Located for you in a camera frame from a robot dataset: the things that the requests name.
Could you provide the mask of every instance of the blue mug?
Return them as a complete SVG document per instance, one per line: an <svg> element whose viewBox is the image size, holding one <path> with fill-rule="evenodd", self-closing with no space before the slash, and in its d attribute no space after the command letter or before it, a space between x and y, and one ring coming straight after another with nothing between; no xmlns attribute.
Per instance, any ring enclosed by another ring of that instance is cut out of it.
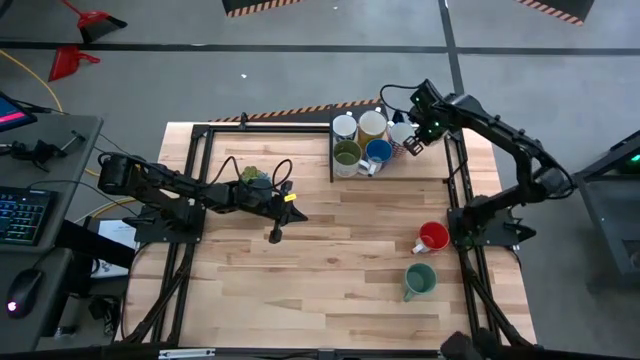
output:
<svg viewBox="0 0 640 360"><path fill-rule="evenodd" d="M388 141L373 139L369 141L365 148L365 159L360 160L360 169L358 171L363 175L372 177L391 160L392 154L393 147Z"/></svg>

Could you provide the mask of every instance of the red dustpan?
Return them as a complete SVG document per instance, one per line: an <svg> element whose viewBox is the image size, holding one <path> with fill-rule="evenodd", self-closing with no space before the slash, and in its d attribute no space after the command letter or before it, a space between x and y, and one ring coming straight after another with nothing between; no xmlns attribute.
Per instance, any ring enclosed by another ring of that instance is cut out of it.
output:
<svg viewBox="0 0 640 360"><path fill-rule="evenodd" d="M80 59L88 60L93 64L100 62L100 59L97 57L81 53L75 45L59 47L56 50L56 58L53 61L53 66L51 66L49 81L62 79L75 73L80 66Z"/></svg>

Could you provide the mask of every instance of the wooden tabletop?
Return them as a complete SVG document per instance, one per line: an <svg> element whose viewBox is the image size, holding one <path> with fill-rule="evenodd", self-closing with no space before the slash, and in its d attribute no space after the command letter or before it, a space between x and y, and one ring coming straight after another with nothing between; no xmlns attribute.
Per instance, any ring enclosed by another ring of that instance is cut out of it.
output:
<svg viewBox="0 0 640 360"><path fill-rule="evenodd" d="M167 125L161 163L184 169L192 126ZM465 137L474 193L500 191L491 144L471 132ZM327 152L328 135L322 134L215 135L209 180L230 155L241 170L255 165L270 175L290 158L295 205L309 221L287 225L282 242L273 245L267 241L272 221L241 212L208 212L203 241L196 247L181 346L437 349L454 331L469 333L454 249L410 252L421 224L446 224L444 151L431 149L429 154L436 155L423 161L434 165L414 166L420 173L409 174L413 180L334 183L329 182ZM220 181L235 178L229 166ZM166 244L151 245L136 260L126 306L128 331L158 296L167 249ZM487 248L486 258L495 300L522 335L535 341L513 255ZM434 267L439 282L429 295L404 303L403 274L417 262ZM478 308L486 322L483 307Z"/></svg>

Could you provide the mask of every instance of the red mug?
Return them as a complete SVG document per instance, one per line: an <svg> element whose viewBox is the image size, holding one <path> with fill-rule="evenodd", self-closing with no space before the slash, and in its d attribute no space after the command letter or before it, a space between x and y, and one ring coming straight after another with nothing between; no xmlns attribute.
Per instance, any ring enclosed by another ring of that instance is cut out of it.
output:
<svg viewBox="0 0 640 360"><path fill-rule="evenodd" d="M420 227L416 246L412 253L427 253L431 250L442 250L449 245L449 230L439 222L430 221Z"/></svg>

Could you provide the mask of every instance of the concrete floor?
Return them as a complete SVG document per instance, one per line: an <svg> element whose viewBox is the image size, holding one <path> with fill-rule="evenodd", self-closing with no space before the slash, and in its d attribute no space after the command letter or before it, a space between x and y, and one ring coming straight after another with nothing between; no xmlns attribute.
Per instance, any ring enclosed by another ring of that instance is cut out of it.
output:
<svg viewBox="0 0 640 360"><path fill-rule="evenodd" d="M368 99L383 84L414 85L424 78L441 92L454 89L439 6L445 1L305 0L233 19L226 18L220 1L213 0L74 3L130 23L104 42L330 45L323 48L326 52L313 47L243 52L247 48L233 46L215 52L93 51L102 63L83 66L72 77L51 84L65 111L103 117L106 136L149 160L157 157L168 121ZM583 27L512 0L449 0L448 6L460 47L640 47L640 2L634 0L596 1ZM0 41L77 42L74 23L74 15L57 2L23 0L0 20ZM331 45L370 47L349 50ZM410 53L408 46L441 53ZM53 51L7 51L47 76ZM588 54L589 50L577 56L461 55L459 85L489 112L500 113L504 121L539 138L573 172L638 129L638 56ZM2 58L0 87L15 98L54 106L40 84ZM406 93L389 97L398 106L408 106ZM99 146L109 148L102 142ZM512 159L499 149L496 158L502 185L513 185ZM89 167L98 165L92 161ZM89 176L83 180L95 184ZM83 188L78 193L68 214L71 220L104 201ZM518 212L538 230L520 256L539 343L551 349L640 356L635 336L639 294L586 290L586 281L608 265L608 258L579 195ZM95 334L81 332L66 344L104 341Z"/></svg>

